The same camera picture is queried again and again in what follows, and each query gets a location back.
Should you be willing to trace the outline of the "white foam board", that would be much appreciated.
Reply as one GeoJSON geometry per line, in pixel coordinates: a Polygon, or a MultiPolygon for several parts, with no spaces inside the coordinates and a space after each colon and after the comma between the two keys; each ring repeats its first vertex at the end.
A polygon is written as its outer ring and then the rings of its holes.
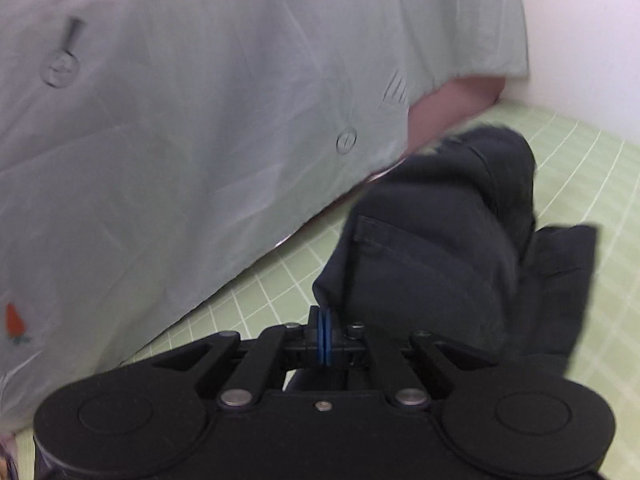
{"type": "Polygon", "coordinates": [[[510,100],[639,139],[639,0],[523,0],[529,75],[510,100]]]}

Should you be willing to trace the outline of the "green grid cutting mat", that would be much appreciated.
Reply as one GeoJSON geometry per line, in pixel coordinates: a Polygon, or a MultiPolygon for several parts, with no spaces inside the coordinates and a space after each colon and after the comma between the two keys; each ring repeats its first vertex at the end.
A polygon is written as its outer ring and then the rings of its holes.
{"type": "MultiPolygon", "coordinates": [[[[599,228],[597,271],[570,378],[604,396],[616,416],[605,477],[638,478],[638,145],[577,119],[508,102],[477,120],[506,125],[528,140],[537,161],[535,209],[541,226],[591,223],[599,228]]],[[[346,196],[319,214],[131,359],[149,358],[216,330],[237,330],[250,338],[274,322],[305,321],[314,301],[312,281],[335,247],[354,198],[346,196]]]]}

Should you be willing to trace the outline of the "grey carrot print cloth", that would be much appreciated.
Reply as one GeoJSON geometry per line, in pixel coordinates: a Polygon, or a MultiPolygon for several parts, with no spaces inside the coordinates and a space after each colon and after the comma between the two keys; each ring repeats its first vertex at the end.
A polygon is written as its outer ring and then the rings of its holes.
{"type": "Polygon", "coordinates": [[[1,428],[528,71],[522,0],[1,0],[1,428]]]}

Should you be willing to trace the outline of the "black trousers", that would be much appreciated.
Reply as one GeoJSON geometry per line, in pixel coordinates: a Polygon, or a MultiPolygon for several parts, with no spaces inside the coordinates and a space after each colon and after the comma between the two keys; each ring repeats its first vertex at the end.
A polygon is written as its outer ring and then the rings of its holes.
{"type": "Polygon", "coordinates": [[[538,226],[524,136],[480,126],[413,155],[354,203],[312,291],[345,324],[418,330],[564,379],[596,267],[592,224],[538,226]]]}

